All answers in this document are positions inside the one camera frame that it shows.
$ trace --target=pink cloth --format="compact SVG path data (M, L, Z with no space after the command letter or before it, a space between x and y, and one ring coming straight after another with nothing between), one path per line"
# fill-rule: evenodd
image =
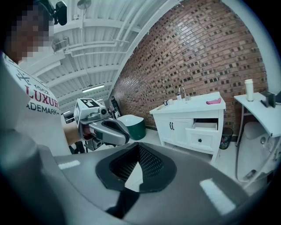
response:
M212 100L212 101L206 101L206 103L207 103L208 105L212 105L212 104L219 104L220 101L221 101L221 98L216 99L216 100Z

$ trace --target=toilet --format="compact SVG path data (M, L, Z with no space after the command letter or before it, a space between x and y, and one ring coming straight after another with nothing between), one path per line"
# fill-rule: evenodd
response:
M256 172L260 171L270 154L269 149L271 145L274 145L274 141L274 138L269 138L268 133L260 123L249 122L244 126L237 159L238 181L248 182ZM266 177L274 170L279 163L279 159L270 160L256 180Z

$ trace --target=white t-shirt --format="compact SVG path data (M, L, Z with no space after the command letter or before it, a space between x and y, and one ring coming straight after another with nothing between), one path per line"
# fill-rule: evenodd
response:
M13 81L29 96L29 102L25 107L20 106L19 109L17 105L20 104L14 107L15 110L21 112L14 129L27 134L37 144L50 148L53 156L71 155L61 124L61 111L53 93L5 54L3 54L3 59Z

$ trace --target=open drawer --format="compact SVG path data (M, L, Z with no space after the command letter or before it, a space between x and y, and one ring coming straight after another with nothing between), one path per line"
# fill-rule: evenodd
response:
M219 135L217 123L194 123L185 131L188 147L214 152Z

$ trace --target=black object on shelf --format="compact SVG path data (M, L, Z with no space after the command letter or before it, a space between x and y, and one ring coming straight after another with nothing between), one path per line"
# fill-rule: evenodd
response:
M281 105L281 91L276 95L276 104Z
M272 106L273 108L275 108L276 106L276 96L273 93L270 93L268 91L264 91L261 93L262 95L265 96L266 100L260 100L260 102L268 108L268 106Z

